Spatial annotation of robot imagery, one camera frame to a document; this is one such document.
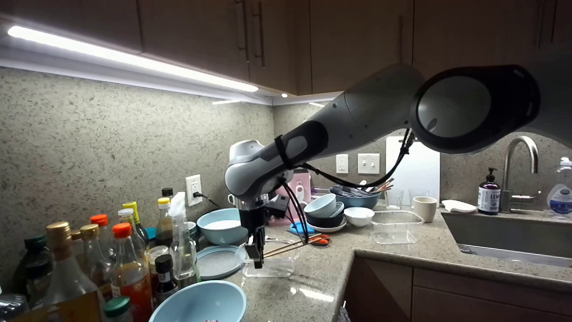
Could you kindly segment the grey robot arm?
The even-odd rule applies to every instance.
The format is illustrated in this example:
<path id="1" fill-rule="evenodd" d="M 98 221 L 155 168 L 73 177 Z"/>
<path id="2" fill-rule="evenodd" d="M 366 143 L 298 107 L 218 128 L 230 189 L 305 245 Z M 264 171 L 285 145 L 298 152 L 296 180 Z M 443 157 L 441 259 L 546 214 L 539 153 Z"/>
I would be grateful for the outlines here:
<path id="1" fill-rule="evenodd" d="M 244 248 L 264 263 L 264 195 L 314 157 L 368 145 L 407 128 L 425 146 L 462 153 L 527 130 L 572 145 L 572 52 L 552 48 L 521 64 L 457 66 L 423 77 L 393 64 L 344 89 L 271 143 L 228 148 L 225 186 L 239 200 Z"/>

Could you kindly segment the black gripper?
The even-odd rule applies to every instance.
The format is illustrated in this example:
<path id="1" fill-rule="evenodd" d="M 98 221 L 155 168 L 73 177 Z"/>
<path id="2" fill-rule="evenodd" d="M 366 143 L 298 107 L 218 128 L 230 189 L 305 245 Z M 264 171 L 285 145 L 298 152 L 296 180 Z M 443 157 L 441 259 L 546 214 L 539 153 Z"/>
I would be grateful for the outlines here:
<path id="1" fill-rule="evenodd" d="M 244 250 L 253 261 L 253 266 L 260 268 L 264 263 L 264 207 L 260 204 L 248 205 L 241 202 L 237 209 L 241 225 L 246 229 Z"/>

